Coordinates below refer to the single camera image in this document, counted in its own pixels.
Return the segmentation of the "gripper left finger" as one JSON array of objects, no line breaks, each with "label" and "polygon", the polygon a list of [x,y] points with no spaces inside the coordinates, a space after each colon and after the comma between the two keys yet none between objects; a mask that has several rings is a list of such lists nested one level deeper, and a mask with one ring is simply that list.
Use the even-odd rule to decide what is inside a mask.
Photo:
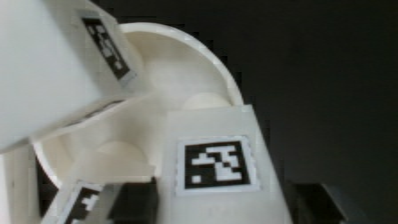
[{"label": "gripper left finger", "polygon": [[87,224],[157,224],[160,194],[157,179],[111,183],[87,216]]}]

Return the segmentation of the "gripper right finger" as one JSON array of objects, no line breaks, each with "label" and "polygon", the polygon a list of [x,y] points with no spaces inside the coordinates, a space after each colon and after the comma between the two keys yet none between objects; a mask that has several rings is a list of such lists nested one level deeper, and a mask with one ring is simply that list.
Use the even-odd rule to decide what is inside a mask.
[{"label": "gripper right finger", "polygon": [[377,224],[340,188],[294,183],[290,193],[294,224]]}]

